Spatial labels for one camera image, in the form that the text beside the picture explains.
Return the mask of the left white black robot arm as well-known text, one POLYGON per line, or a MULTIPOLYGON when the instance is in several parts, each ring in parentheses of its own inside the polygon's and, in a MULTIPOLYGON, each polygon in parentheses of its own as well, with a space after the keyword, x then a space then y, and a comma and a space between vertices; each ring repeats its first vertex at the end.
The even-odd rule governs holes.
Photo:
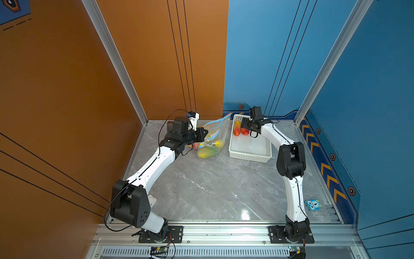
POLYGON ((197 127, 198 120, 199 114, 194 111, 177 117, 172 122, 172 129, 159 142, 154 155, 127 180, 118 180, 114 184, 108 209, 112 218, 140 228, 155 242, 169 239, 168 220, 152 211, 148 194, 186 146, 205 140, 208 130, 197 127))

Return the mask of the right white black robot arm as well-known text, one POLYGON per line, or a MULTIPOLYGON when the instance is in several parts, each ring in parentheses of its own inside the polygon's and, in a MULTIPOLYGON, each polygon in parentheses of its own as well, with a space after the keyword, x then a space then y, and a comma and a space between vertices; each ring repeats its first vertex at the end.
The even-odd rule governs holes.
POLYGON ((273 236, 282 243, 314 243, 310 221, 305 213, 303 179, 306 170, 305 146, 283 134, 276 123, 267 119, 258 106, 250 108, 249 119, 241 121, 241 128, 262 135, 278 149, 277 170, 286 189, 287 212, 283 229, 275 227, 273 236))

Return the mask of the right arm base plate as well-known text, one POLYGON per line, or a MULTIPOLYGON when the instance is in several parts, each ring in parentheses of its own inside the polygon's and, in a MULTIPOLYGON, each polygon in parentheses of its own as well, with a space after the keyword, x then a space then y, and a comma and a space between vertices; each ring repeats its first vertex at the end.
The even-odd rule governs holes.
POLYGON ((269 226, 267 228, 270 242, 272 244, 314 244, 315 239, 311 229, 304 232, 293 233, 292 230, 286 230, 285 225, 269 226))

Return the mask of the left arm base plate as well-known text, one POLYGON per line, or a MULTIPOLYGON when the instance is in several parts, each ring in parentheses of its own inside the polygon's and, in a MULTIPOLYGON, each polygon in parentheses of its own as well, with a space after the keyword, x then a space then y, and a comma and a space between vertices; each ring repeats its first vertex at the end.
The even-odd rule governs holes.
POLYGON ((159 233, 140 231, 139 243, 181 243, 183 230, 183 226, 172 225, 163 227, 159 233))

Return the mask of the green mango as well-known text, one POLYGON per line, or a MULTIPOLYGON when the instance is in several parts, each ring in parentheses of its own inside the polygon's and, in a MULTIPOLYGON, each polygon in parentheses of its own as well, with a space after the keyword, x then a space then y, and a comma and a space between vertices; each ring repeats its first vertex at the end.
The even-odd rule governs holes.
POLYGON ((204 147, 204 148, 198 149, 197 156, 200 159, 206 159, 206 158, 210 158, 210 157, 216 156, 219 151, 220 151, 219 148, 215 148, 215 147, 204 147))

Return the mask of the red yellow mango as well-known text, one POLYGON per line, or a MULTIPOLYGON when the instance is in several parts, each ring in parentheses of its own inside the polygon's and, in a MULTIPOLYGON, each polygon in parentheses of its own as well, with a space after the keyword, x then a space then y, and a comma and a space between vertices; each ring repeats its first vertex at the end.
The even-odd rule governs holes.
POLYGON ((249 131, 248 129, 244 129, 244 128, 242 128, 242 129, 241 129, 241 133, 242 133, 244 136, 249 136, 249 135, 250 135, 250 131, 249 131))

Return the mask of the clear zip-top bag blue zipper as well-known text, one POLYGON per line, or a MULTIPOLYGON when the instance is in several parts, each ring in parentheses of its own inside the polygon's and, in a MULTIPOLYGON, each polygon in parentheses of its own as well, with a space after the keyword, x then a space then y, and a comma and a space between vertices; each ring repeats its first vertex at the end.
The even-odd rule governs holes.
POLYGON ((218 140, 222 142, 224 147, 226 137, 229 132, 231 116, 232 113, 228 113, 221 119, 206 123, 203 127, 208 130, 209 133, 206 136, 205 141, 198 145, 198 149, 204 147, 212 147, 212 143, 218 140))

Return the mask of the red orange mango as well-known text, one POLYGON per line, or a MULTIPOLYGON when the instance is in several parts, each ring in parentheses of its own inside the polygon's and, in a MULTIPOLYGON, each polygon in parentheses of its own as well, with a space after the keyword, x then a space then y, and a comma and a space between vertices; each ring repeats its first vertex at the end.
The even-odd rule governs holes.
POLYGON ((237 137, 241 134, 241 123, 238 120, 234 121, 234 130, 233 130, 234 135, 237 137))

